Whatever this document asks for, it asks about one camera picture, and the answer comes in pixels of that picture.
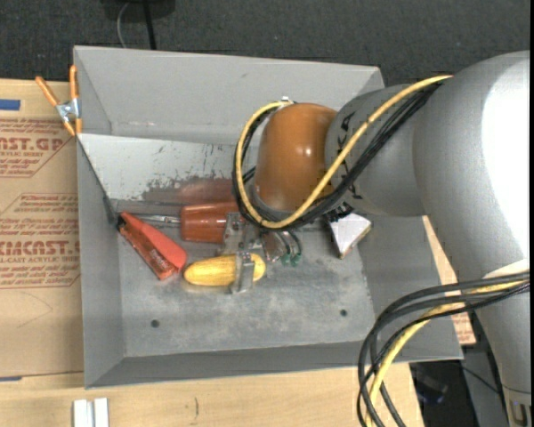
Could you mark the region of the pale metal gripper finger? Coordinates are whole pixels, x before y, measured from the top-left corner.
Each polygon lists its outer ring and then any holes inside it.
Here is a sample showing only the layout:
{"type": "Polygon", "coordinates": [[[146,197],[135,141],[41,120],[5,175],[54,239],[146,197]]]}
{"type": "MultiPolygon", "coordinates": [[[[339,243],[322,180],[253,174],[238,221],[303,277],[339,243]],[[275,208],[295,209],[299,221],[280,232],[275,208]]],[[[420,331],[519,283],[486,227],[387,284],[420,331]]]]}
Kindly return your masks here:
{"type": "Polygon", "coordinates": [[[228,213],[223,232],[222,255],[247,253],[246,235],[245,218],[240,213],[228,213]]]}
{"type": "Polygon", "coordinates": [[[235,255],[235,278],[229,289],[232,294],[241,294],[253,287],[255,262],[251,253],[239,251],[235,255]]]}

